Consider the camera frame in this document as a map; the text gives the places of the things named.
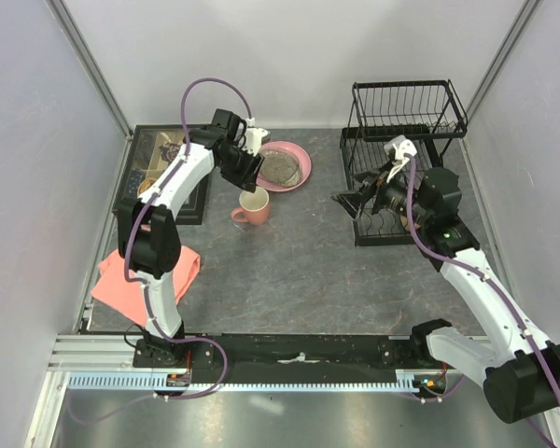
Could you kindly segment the pink cloth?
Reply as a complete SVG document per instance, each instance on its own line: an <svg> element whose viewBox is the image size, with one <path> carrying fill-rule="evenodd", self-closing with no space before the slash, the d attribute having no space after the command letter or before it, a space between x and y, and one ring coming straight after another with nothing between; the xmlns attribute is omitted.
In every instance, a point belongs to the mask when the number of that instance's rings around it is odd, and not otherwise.
<svg viewBox="0 0 560 448"><path fill-rule="evenodd" d="M187 246L173 270L175 304L178 305L201 269L201 256ZM138 283L129 283L124 277L124 259L117 250L98 264L100 279L91 295L139 326L147 322L143 293Z"/></svg>

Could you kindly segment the brown patterned bowl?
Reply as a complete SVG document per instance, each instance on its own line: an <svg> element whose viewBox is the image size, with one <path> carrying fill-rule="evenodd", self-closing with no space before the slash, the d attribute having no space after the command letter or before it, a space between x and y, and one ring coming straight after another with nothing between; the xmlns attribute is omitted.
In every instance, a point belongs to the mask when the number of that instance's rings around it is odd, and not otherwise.
<svg viewBox="0 0 560 448"><path fill-rule="evenodd" d="M411 229L411 224L409 222L409 219L405 215L402 215L400 217L400 222L404 230L409 231Z"/></svg>

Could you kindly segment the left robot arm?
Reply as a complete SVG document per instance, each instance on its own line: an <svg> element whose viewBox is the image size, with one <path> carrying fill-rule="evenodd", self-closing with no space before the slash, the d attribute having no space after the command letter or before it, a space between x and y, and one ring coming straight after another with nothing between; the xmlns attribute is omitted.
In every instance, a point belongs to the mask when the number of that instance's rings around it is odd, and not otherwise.
<svg viewBox="0 0 560 448"><path fill-rule="evenodd" d="M178 212L214 170L234 186L255 191L263 164L259 152L269 135L254 119L219 109L211 123L185 131L182 141L171 146L172 161L144 193L119 202L118 249L124 278L140 286L147 314L142 338L135 345L136 368L178 366L189 350L173 278L182 248Z"/></svg>

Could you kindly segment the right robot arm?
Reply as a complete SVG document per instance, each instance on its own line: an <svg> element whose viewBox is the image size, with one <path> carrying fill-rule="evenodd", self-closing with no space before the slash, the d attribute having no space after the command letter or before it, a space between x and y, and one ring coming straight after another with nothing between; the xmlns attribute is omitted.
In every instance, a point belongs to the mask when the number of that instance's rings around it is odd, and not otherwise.
<svg viewBox="0 0 560 448"><path fill-rule="evenodd" d="M508 424L560 408L560 343L514 302L459 217L458 176L438 167L414 182L402 176L391 179L379 169L357 175L357 184L355 190L333 195L333 201L353 220L367 205L373 214L397 214L489 340L478 343L444 319L430 320L412 329L411 361L423 368L440 361L459 370L482 388L492 411Z"/></svg>

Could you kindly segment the black framed display box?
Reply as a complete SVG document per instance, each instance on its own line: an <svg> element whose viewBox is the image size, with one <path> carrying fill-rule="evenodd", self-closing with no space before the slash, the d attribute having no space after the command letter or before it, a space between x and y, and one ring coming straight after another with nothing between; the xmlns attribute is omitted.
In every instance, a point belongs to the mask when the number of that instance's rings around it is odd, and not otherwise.
<svg viewBox="0 0 560 448"><path fill-rule="evenodd" d="M124 198L136 198L146 191L168 168L178 154L183 143L184 133L180 124L137 125L112 213L117 214L119 202ZM207 191L211 184L208 175L185 200L176 216L176 224L201 225L203 223Z"/></svg>

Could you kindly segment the pink plate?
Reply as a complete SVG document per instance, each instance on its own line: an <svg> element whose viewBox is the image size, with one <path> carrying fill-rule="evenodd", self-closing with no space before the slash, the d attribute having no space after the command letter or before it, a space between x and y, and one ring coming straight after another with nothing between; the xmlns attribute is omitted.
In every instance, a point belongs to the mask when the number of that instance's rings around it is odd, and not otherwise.
<svg viewBox="0 0 560 448"><path fill-rule="evenodd" d="M302 186L312 172L309 154L299 145L273 141L259 152L264 157L257 185L272 192L289 192Z"/></svg>

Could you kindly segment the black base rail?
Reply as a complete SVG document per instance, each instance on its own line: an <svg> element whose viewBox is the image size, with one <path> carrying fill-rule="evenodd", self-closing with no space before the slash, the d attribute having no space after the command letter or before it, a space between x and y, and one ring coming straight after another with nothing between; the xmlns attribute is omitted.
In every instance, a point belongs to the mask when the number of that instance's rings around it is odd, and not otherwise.
<svg viewBox="0 0 560 448"><path fill-rule="evenodd" d="M224 373L229 385L392 383L397 371L453 372L424 356L408 336L202 334L187 343L135 343L135 368L187 368L200 383Z"/></svg>

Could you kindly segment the pink mug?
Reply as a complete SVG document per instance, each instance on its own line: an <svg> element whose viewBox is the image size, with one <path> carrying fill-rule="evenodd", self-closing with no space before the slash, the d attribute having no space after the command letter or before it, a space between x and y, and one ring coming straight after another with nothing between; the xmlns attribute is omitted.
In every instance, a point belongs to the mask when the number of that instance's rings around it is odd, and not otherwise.
<svg viewBox="0 0 560 448"><path fill-rule="evenodd" d="M256 187L254 192L242 191L239 206L231 212L231 219L238 223L259 226L264 224L270 214L270 196L266 189Z"/></svg>

